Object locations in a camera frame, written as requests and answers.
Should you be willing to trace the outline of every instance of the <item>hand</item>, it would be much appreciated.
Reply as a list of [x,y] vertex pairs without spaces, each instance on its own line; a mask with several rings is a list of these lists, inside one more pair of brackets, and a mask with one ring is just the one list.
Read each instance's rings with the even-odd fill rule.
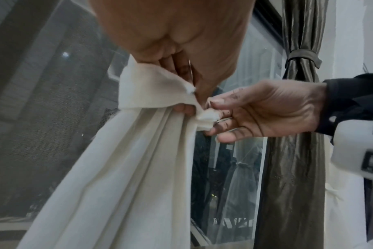
[[263,80],[209,100],[221,119],[206,132],[232,143],[247,137],[283,137],[314,131],[326,99],[325,83]]
[[193,83],[201,104],[234,73],[255,1],[90,0],[117,45]]

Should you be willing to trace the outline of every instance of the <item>black sleeve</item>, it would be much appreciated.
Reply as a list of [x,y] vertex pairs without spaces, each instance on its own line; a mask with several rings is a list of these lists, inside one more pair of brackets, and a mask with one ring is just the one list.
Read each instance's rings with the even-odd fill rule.
[[373,120],[373,73],[324,82],[327,83],[327,99],[316,132],[333,136],[342,121]]

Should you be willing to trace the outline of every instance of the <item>gray curtain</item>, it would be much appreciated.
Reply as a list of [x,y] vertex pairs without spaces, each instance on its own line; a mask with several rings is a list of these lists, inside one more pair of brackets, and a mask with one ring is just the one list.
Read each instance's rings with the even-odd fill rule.
[[[318,82],[327,0],[283,0],[284,78]],[[323,136],[306,132],[268,141],[255,249],[323,249]]]

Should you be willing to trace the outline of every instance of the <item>brown curtain tieback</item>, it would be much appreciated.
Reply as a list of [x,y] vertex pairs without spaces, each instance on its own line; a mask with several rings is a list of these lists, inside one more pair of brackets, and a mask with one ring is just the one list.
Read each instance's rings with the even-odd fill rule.
[[315,67],[318,69],[321,67],[321,64],[322,64],[321,59],[319,59],[318,55],[314,51],[308,50],[308,49],[296,49],[290,52],[288,56],[288,60],[286,61],[286,64],[285,64],[285,68],[288,68],[289,61],[295,58],[309,59],[315,64]]

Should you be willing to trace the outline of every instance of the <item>white device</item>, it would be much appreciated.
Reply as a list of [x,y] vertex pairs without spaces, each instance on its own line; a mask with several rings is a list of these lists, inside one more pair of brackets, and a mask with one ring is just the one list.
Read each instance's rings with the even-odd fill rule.
[[340,122],[333,144],[331,162],[336,167],[373,180],[373,121]]

